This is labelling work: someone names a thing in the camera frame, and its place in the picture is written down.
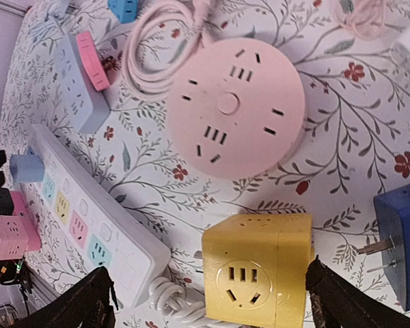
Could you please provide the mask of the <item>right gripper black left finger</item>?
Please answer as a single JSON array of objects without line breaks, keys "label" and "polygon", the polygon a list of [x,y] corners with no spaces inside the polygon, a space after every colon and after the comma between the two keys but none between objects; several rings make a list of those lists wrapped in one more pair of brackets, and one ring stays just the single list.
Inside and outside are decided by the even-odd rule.
[{"label": "right gripper black left finger", "polygon": [[114,283],[107,268],[100,266],[13,327],[114,327],[117,308]]}]

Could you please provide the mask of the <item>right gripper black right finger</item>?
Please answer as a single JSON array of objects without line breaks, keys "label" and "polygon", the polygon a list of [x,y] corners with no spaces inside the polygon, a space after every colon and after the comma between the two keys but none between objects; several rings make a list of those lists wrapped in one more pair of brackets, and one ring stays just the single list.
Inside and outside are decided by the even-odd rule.
[{"label": "right gripper black right finger", "polygon": [[344,278],[313,260],[305,274],[316,327],[410,328],[410,318],[372,299]]}]

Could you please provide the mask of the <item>white long power strip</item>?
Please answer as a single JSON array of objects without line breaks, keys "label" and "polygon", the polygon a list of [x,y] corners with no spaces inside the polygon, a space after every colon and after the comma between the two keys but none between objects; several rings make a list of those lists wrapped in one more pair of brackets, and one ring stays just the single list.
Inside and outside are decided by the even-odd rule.
[{"label": "white long power strip", "polygon": [[89,269],[107,268],[122,308],[145,303],[150,282],[169,263],[169,248],[98,184],[47,126],[31,126],[27,151],[44,164],[44,178],[30,185],[66,240]]}]

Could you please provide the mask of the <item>pink triangular wedge block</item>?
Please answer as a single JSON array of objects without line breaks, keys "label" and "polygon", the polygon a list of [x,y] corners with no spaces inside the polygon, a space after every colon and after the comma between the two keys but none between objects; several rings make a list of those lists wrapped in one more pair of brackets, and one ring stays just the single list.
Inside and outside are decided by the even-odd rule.
[{"label": "pink triangular wedge block", "polygon": [[29,237],[26,251],[37,251],[41,248],[42,243],[38,231],[33,224],[31,215],[25,207],[23,197],[18,191],[10,191],[12,202],[14,205],[13,215],[18,216],[22,221],[22,224],[26,230]]}]

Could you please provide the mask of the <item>yellow cube socket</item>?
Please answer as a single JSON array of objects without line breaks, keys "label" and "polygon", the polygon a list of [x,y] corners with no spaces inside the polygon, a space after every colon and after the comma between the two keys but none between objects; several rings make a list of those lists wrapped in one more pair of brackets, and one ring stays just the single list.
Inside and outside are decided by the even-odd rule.
[{"label": "yellow cube socket", "polygon": [[207,317],[257,327],[302,327],[314,259],[310,214],[238,214],[202,235]]}]

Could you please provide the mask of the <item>pink cube socket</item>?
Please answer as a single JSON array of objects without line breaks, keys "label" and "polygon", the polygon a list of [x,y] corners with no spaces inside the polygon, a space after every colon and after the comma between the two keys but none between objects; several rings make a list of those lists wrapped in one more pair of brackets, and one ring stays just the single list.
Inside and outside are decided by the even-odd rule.
[{"label": "pink cube socket", "polygon": [[0,260],[21,259],[28,242],[29,236],[19,217],[0,215]]}]

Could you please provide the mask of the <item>dark blue cube socket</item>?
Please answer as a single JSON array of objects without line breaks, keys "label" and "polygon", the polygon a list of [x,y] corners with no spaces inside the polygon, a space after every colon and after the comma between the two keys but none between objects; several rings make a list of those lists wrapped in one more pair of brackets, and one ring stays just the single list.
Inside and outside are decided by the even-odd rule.
[{"label": "dark blue cube socket", "polygon": [[380,241],[357,250],[380,252],[383,270],[402,309],[410,312],[410,184],[373,199]]}]

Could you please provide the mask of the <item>dark green cube socket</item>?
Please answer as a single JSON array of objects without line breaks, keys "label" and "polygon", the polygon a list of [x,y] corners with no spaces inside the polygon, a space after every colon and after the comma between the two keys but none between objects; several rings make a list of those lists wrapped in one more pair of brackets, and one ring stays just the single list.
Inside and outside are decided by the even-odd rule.
[{"label": "dark green cube socket", "polygon": [[12,215],[14,212],[14,203],[10,191],[6,188],[0,188],[0,215]]}]

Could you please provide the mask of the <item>light blue cube adapter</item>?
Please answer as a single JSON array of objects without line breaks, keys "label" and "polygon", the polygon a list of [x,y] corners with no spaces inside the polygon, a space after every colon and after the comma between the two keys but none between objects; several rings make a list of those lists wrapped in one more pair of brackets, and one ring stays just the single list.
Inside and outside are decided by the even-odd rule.
[{"label": "light blue cube adapter", "polygon": [[14,184],[42,182],[45,166],[43,160],[27,146],[24,154],[12,154],[10,157],[10,174]]}]

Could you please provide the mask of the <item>grey small power strip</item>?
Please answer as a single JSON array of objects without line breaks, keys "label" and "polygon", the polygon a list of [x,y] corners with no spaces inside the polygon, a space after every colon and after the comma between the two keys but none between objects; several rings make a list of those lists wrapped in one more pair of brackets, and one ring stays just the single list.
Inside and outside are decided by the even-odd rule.
[{"label": "grey small power strip", "polygon": [[72,127],[79,133],[95,133],[109,115],[109,107],[85,71],[74,35],[63,36],[55,50],[54,64]]}]

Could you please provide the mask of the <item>pink round power socket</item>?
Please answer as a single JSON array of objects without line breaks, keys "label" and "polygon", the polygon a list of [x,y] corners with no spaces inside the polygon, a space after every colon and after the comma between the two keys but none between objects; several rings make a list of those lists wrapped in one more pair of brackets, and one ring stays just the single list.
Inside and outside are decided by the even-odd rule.
[{"label": "pink round power socket", "polygon": [[176,73],[167,131],[180,156],[216,178],[244,178],[299,147],[305,94],[292,62],[251,38],[214,42]]}]

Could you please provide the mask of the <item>pink adapter plug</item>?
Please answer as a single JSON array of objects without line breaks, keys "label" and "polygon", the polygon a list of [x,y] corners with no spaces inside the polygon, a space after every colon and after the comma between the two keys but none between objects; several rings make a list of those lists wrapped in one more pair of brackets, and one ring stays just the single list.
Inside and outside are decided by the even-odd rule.
[{"label": "pink adapter plug", "polygon": [[107,89],[110,82],[99,59],[91,33],[84,31],[77,34],[76,41],[83,67],[92,85],[98,92]]}]

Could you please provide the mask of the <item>cyan adapter plug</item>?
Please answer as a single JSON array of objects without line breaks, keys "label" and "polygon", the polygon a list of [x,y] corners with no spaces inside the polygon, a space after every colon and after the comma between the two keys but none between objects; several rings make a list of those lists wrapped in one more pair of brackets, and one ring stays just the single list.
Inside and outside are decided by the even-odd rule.
[{"label": "cyan adapter plug", "polygon": [[107,5],[120,23],[131,23],[137,17],[138,0],[108,0]]}]

